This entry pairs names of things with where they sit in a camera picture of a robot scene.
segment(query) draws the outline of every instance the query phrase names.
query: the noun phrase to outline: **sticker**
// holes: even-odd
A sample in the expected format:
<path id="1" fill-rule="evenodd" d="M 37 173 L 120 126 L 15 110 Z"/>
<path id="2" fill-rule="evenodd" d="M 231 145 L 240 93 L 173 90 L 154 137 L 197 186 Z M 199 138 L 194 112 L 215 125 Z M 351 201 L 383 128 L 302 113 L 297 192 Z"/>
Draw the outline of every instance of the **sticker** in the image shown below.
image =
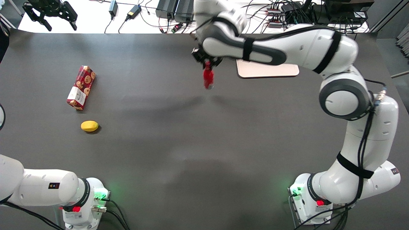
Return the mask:
<path id="1" fill-rule="evenodd" d="M 85 103 L 86 96 L 87 95 L 83 93 L 78 87 L 73 86 L 71 88 L 70 94 L 68 95 L 67 99 L 76 100 L 78 103 L 80 103 L 83 106 Z"/>
<path id="2" fill-rule="evenodd" d="M 315 206 L 315 212 L 323 212 L 331 209 L 329 205 Z"/>
<path id="3" fill-rule="evenodd" d="M 393 169 L 391 169 L 391 171 L 392 171 L 392 173 L 393 173 L 394 175 L 396 175 L 396 174 L 399 173 L 398 168 L 393 168 Z"/>
<path id="4" fill-rule="evenodd" d="M 366 18 L 364 12 L 354 12 L 354 16 L 355 16 L 356 18 Z"/>
<path id="5" fill-rule="evenodd" d="M 48 185 L 48 189 L 59 189 L 60 188 L 60 183 L 50 183 Z"/>
<path id="6" fill-rule="evenodd" d="M 82 212 L 66 212 L 66 219 L 82 219 Z"/>

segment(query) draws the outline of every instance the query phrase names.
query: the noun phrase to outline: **red cookie box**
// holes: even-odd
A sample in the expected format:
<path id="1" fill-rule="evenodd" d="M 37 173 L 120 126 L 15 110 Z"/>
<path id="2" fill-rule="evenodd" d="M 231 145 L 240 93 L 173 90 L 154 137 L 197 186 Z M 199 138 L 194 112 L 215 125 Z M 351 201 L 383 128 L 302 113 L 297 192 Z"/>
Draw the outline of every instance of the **red cookie box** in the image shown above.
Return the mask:
<path id="1" fill-rule="evenodd" d="M 85 101 L 91 91 L 92 83 L 95 80 L 95 72 L 86 65 L 79 68 L 74 86 L 67 98 L 67 103 L 77 110 L 83 110 Z"/>

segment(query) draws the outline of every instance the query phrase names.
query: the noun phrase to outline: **yellow fruit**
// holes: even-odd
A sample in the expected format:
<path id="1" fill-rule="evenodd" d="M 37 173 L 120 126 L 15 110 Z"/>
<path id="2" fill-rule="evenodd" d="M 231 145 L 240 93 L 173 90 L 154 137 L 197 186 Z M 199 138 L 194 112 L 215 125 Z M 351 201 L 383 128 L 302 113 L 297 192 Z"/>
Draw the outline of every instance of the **yellow fruit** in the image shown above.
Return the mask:
<path id="1" fill-rule="evenodd" d="M 93 132 L 97 130 L 97 128 L 98 128 L 98 123 L 96 123 L 95 121 L 86 121 L 86 122 L 82 122 L 81 124 L 81 129 L 87 132 Z"/>

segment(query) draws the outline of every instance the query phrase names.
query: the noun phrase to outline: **gray table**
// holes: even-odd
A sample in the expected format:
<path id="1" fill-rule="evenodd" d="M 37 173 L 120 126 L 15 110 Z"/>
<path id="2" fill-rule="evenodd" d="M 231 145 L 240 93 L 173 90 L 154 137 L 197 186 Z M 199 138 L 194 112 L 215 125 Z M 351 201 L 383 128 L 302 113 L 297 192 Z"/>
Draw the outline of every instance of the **gray table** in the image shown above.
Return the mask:
<path id="1" fill-rule="evenodd" d="M 375 44 L 359 35 L 356 66 L 382 80 L 400 104 L 389 160 L 402 181 L 350 211 L 347 229 L 405 229 L 408 114 Z M 0 65 L 7 120 L 1 153 L 30 169 L 97 177 L 112 191 L 132 230 L 291 230 L 287 187 L 304 172 L 327 170 L 342 147 L 346 121 L 318 103 L 321 78 L 240 79 L 233 60 L 202 84 L 188 35 L 32 34 L 13 31 Z M 80 65 L 97 78 L 86 109 L 65 102 Z M 369 84 L 373 91 L 378 85 Z M 102 129 L 88 135 L 85 120 Z M 53 218 L 50 207 L 30 208 Z M 49 229 L 0 208 L 2 230 Z M 101 230 L 120 229 L 104 215 Z"/>

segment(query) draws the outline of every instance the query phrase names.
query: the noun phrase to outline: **red light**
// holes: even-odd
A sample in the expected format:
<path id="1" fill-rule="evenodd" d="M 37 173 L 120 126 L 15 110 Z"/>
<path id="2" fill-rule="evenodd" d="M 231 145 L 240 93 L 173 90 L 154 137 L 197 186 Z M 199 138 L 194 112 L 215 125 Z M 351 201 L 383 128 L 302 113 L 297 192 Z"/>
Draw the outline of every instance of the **red light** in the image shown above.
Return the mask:
<path id="1" fill-rule="evenodd" d="M 317 205 L 318 205 L 318 206 L 323 206 L 323 205 L 324 205 L 324 202 L 323 202 L 323 201 L 317 201 Z"/>
<path id="2" fill-rule="evenodd" d="M 79 210 L 81 209 L 81 207 L 75 206 L 72 208 L 73 212 L 79 212 Z"/>

